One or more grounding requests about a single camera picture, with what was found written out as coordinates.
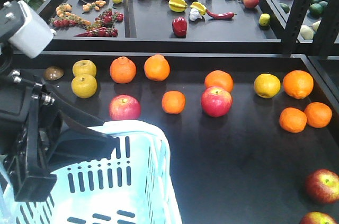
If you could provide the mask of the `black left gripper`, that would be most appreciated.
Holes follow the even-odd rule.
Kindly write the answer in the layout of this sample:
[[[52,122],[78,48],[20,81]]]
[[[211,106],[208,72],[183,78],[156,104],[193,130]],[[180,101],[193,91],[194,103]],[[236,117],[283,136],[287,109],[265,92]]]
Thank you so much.
[[[43,202],[57,177],[50,166],[107,158],[117,139],[94,128],[104,124],[66,100],[42,78],[12,69],[1,76],[1,161],[16,202]],[[48,161],[51,139],[58,144]]]

